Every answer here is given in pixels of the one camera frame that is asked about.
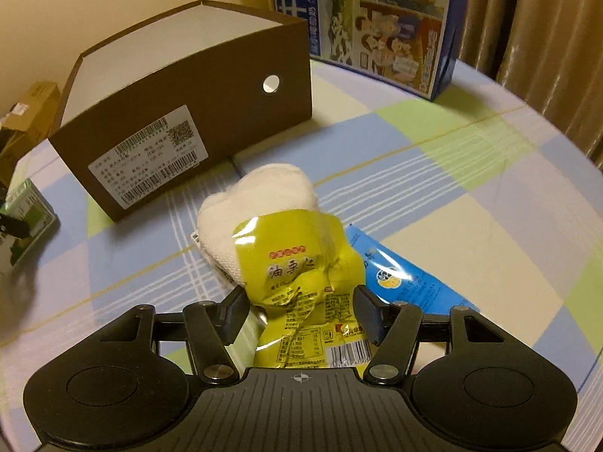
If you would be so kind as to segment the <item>blue hand cream tube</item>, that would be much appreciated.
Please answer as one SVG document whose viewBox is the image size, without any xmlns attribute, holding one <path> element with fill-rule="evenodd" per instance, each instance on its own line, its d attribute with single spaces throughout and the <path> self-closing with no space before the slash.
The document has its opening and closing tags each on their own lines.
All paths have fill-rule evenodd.
<svg viewBox="0 0 603 452">
<path fill-rule="evenodd" d="M 424 313 L 448 315 L 454 306 L 478 307 L 429 272 L 386 248 L 351 224 L 346 239 L 365 266 L 365 286 L 386 303 L 406 302 Z"/>
</svg>

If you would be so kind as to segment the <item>yellow snack packet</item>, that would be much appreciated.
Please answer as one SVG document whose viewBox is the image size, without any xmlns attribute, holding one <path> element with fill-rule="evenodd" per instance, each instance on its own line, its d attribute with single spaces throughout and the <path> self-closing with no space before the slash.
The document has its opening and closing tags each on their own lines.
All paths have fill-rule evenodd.
<svg viewBox="0 0 603 452">
<path fill-rule="evenodd" d="M 353 306 L 365 268 L 336 216 L 303 209 L 254 216 L 232 239 L 247 298 L 266 319 L 257 367 L 366 367 L 372 347 Z"/>
</svg>

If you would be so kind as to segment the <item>white sock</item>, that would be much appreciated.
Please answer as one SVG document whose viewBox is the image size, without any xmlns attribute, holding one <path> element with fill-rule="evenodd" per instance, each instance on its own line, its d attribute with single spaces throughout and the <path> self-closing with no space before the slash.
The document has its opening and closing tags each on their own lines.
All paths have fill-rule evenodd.
<svg viewBox="0 0 603 452">
<path fill-rule="evenodd" d="M 271 163 L 258 167 L 226 191 L 205 198 L 197 213 L 197 247 L 226 279 L 243 282 L 232 235 L 244 221 L 285 210 L 319 209 L 313 184 L 298 167 Z"/>
</svg>

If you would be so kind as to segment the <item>green medicine box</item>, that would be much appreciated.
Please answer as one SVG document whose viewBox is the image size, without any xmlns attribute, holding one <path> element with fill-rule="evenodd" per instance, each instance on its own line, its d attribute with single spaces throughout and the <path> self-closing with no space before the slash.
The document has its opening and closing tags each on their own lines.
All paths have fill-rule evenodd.
<svg viewBox="0 0 603 452">
<path fill-rule="evenodd" d="M 1 207 L 1 278 L 13 271 L 57 222 L 57 215 L 31 179 L 12 190 Z"/>
</svg>

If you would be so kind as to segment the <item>checkered bed sheet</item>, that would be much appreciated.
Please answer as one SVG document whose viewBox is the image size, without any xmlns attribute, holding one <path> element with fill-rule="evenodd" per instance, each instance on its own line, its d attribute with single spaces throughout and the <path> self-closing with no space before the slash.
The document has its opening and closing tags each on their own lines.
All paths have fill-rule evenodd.
<svg viewBox="0 0 603 452">
<path fill-rule="evenodd" d="M 1 293 L 1 428 L 38 439 L 30 375 L 139 304 L 176 312 L 227 287 L 192 241 L 208 195 L 250 170 L 298 166 L 321 208 L 451 286 L 553 361 L 579 393 L 573 451 L 602 445 L 602 176 L 537 112 L 469 66 L 427 102 L 314 63 L 309 122 L 242 152 L 113 223 L 53 147 L 20 161 L 57 214 Z"/>
</svg>

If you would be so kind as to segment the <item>brown cardboard storage box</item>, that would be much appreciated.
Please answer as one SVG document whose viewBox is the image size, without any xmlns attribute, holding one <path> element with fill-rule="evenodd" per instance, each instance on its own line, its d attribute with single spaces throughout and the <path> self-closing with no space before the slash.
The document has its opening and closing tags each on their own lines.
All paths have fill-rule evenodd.
<svg viewBox="0 0 603 452">
<path fill-rule="evenodd" d="M 120 220 L 312 113 L 305 20 L 197 0 L 84 51 L 50 141 Z"/>
</svg>

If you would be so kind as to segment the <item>brown cardboard box on floor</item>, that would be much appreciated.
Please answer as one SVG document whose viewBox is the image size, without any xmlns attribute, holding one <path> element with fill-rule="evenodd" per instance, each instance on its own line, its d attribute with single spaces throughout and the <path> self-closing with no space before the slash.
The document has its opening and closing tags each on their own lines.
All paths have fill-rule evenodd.
<svg viewBox="0 0 603 452">
<path fill-rule="evenodd" d="M 59 87 L 36 82 L 1 118 L 1 186 L 7 189 L 17 163 L 53 132 Z"/>
</svg>

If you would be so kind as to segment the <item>large blue milk carton box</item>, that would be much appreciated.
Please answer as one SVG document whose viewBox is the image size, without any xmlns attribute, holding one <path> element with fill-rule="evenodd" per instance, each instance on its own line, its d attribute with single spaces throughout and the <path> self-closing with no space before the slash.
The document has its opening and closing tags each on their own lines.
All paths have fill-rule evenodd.
<svg viewBox="0 0 603 452">
<path fill-rule="evenodd" d="M 274 0 L 308 23 L 310 55 L 433 100 L 449 85 L 467 0 Z"/>
</svg>

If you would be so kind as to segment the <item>beige curtain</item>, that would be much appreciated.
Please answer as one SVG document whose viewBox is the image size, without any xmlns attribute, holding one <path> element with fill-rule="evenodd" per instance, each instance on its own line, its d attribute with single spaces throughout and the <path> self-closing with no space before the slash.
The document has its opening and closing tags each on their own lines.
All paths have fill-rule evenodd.
<svg viewBox="0 0 603 452">
<path fill-rule="evenodd" d="M 602 164 L 602 0 L 468 0 L 460 58 Z"/>
</svg>

